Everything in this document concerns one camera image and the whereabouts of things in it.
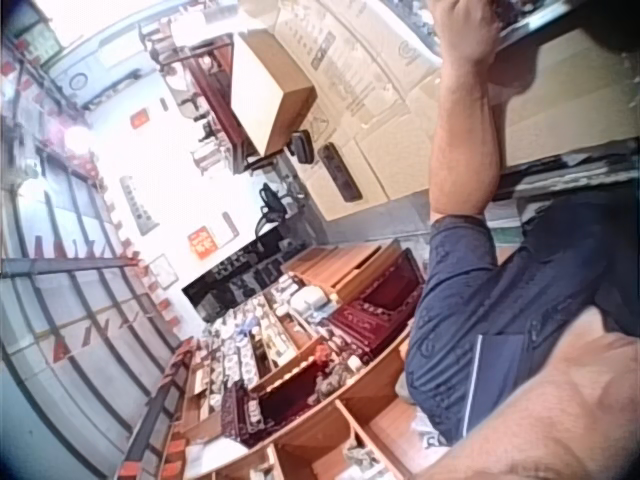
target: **man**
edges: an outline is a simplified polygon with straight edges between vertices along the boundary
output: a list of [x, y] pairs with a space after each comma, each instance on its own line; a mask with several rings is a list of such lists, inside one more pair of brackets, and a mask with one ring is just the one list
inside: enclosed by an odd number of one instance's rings
[[[433, 223], [405, 370], [451, 445], [470, 434], [429, 478], [613, 478], [640, 451], [638, 343], [622, 335], [640, 329], [637, 198], [616, 188], [556, 201], [497, 266], [482, 214], [500, 175], [487, 94], [500, 27], [490, 0], [429, 8], [443, 56]], [[630, 447], [612, 453], [620, 440]]]

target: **picture frame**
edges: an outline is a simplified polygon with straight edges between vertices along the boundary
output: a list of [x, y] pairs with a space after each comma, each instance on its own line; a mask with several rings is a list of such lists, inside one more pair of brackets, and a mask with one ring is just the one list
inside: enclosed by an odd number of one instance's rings
[[155, 276], [158, 285], [165, 290], [178, 281], [178, 274], [171, 266], [165, 254], [160, 255], [149, 263], [149, 270]]

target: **shirt sleeve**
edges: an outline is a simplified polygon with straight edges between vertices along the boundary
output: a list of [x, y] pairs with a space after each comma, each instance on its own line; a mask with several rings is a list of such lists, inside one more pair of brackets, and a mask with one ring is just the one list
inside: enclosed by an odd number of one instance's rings
[[455, 308], [498, 266], [496, 247], [484, 220], [449, 215], [431, 226], [427, 282], [421, 304]]

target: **white wall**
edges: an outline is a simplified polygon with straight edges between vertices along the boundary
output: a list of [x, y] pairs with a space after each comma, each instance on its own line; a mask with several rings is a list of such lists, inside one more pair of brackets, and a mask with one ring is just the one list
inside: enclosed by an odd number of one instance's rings
[[[161, 97], [169, 105], [168, 112], [161, 107]], [[133, 130], [130, 116], [142, 108], [148, 109], [150, 122]], [[160, 254], [167, 256], [179, 277], [167, 292], [183, 322], [176, 333], [183, 338], [199, 335], [203, 324], [182, 288], [254, 239], [262, 205], [258, 190], [264, 175], [233, 176], [222, 166], [211, 178], [203, 178], [189, 153], [198, 145], [202, 130], [179, 113], [159, 74], [109, 100], [89, 121], [96, 135], [100, 174], [109, 186], [106, 197], [116, 206], [114, 220], [122, 220], [124, 237], [131, 238], [142, 259], [151, 262]], [[123, 175], [133, 176], [145, 207], [160, 223], [144, 237], [120, 187]], [[187, 236], [202, 226], [215, 234], [224, 211], [231, 215], [240, 236], [201, 261], [190, 251]]]

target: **man's arm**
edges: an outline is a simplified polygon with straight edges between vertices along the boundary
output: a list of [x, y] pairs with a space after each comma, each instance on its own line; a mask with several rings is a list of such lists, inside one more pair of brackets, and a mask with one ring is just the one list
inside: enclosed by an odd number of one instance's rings
[[499, 24], [490, 0], [430, 0], [442, 45], [440, 111], [430, 166], [431, 221], [482, 215], [500, 175], [487, 95]]

